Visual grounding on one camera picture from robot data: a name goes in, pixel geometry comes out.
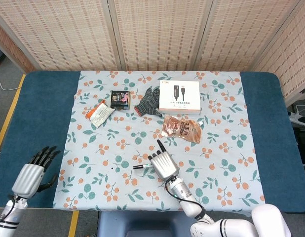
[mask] robotic hand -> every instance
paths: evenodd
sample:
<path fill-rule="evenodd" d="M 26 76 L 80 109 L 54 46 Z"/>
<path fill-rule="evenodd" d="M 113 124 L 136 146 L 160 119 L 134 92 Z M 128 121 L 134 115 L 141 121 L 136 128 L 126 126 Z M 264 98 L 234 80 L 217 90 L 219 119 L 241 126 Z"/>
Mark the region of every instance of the robotic hand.
<path fill-rule="evenodd" d="M 48 183 L 40 185 L 46 169 L 55 156 L 60 153 L 55 149 L 56 147 L 43 148 L 21 169 L 12 187 L 14 195 L 10 196 L 11 200 L 8 201 L 0 215 L 0 237 L 13 236 L 24 211 L 28 207 L 27 200 L 33 197 L 36 192 L 50 188 L 56 181 L 57 174 L 54 174 Z"/>
<path fill-rule="evenodd" d="M 156 174 L 165 181 L 165 188 L 169 195 L 179 200 L 179 203 L 188 217 L 197 220 L 190 228 L 193 237 L 290 237 L 291 233 L 279 209 L 271 204 L 263 204 L 252 211 L 255 224 L 246 220 L 219 220 L 214 222 L 205 213 L 204 207 L 196 201 L 184 181 L 177 177 L 179 169 L 164 148 L 157 140 L 161 151 L 148 156 Z"/>

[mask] floor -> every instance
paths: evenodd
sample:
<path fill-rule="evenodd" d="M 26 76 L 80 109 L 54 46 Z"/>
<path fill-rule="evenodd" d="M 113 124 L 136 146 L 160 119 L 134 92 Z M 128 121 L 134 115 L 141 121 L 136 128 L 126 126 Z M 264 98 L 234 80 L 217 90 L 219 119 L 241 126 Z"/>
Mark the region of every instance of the floor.
<path fill-rule="evenodd" d="M 22 72 L 13 65 L 7 58 L 0 66 L 0 81 L 4 88 L 16 88 L 22 77 Z M 10 108 L 15 91 L 2 91 L 0 89 L 0 130 L 3 125 L 6 114 Z M 220 219 L 247 219 L 251 218 L 223 212 L 208 212 L 214 220 Z M 286 214 L 284 219 L 294 237 L 305 237 L 305 214 Z M 76 237 L 85 237 L 97 232 L 97 217 L 95 211 L 80 211 Z M 72 213 L 53 209 L 28 209 L 22 219 L 15 237 L 64 237 L 69 233 Z"/>

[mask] gray work glove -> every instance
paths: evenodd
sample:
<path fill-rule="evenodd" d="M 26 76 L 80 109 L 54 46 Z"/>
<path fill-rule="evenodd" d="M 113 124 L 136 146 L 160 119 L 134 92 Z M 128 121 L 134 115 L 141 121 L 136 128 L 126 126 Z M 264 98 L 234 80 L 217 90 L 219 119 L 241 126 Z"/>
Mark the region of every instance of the gray work glove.
<path fill-rule="evenodd" d="M 159 113 L 156 109 L 159 107 L 159 88 L 153 90 L 152 87 L 149 87 L 146 91 L 144 97 L 139 102 L 139 105 L 134 106 L 135 111 L 139 116 L 144 114 L 157 115 L 162 117 L 162 114 Z"/>

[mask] orange berry pattern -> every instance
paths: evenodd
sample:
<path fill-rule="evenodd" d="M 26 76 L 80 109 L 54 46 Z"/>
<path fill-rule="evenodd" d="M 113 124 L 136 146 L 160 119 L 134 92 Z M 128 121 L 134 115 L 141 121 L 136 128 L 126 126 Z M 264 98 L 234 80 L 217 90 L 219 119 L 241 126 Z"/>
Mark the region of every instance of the orange berry pattern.
<path fill-rule="evenodd" d="M 134 110 L 161 80 L 199 82 L 201 113 L 173 115 L 200 123 L 199 144 L 162 136 L 164 118 Z M 103 100 L 109 106 L 112 90 L 129 91 L 130 109 L 115 110 L 96 128 L 86 115 Z M 157 139 L 206 209 L 250 212 L 265 202 L 238 72 L 81 72 L 66 136 L 56 209 L 179 210 L 153 168 L 133 169 L 150 163 Z"/>

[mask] pen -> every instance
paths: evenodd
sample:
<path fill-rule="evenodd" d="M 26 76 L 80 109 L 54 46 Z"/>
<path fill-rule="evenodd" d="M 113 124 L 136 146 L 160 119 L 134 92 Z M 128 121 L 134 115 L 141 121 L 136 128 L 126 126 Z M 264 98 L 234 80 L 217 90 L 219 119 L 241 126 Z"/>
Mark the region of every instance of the pen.
<path fill-rule="evenodd" d="M 133 166 L 133 169 L 144 169 L 144 168 L 151 168 L 152 164 L 140 164 Z"/>

